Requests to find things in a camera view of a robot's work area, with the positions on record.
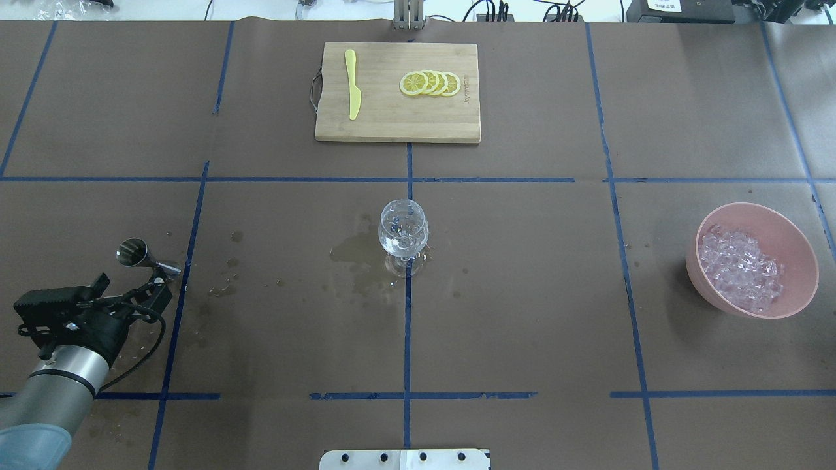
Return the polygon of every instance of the clear plastic wrap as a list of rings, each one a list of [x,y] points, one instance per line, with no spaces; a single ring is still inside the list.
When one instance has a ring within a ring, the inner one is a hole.
[[[34,19],[108,21],[111,9],[112,7],[92,0],[38,0],[38,9]]]

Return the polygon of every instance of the pink bowl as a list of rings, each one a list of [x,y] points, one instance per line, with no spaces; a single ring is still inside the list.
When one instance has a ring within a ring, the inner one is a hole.
[[[715,224],[728,229],[740,228],[757,238],[761,250],[783,263],[785,271],[781,277],[783,294],[769,310],[754,314],[740,309],[717,292],[708,280],[700,260],[699,249],[702,237]],[[813,247],[801,230],[789,219],[769,207],[750,202],[733,202],[714,209],[703,219],[691,241],[686,257],[688,277],[705,300],[718,309],[741,317],[759,319],[782,319],[795,315],[813,300],[818,289],[818,261]]]

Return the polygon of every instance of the glass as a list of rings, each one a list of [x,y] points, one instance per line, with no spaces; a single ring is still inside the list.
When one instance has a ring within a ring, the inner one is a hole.
[[[414,276],[424,266],[421,252],[430,237],[424,209],[411,199],[398,199],[380,213],[378,239],[386,255],[386,268],[402,278]]]

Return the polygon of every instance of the brown table surface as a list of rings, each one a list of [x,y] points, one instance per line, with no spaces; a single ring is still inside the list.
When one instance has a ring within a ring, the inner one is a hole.
[[[37,362],[20,294],[102,271],[109,293],[135,287],[147,272],[114,260],[131,236],[190,265],[174,339],[95,402],[62,468],[404,447],[486,448],[494,468],[832,467],[836,29],[390,28],[0,23],[0,392]],[[323,44],[413,39],[479,45],[482,143],[315,141]],[[375,221],[407,196],[431,260],[398,280]],[[691,287],[688,240],[734,201],[809,238],[801,314],[740,319]],[[113,374],[157,331],[136,324]]]

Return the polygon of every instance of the cutting board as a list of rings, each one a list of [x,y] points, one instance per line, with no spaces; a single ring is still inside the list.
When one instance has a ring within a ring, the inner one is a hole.
[[[363,92],[356,120],[349,120],[345,50],[357,53],[357,86]],[[400,79],[416,70],[452,72],[461,89],[451,97],[406,96]],[[475,44],[325,43],[317,140],[345,142],[445,142],[482,139],[479,58]]]

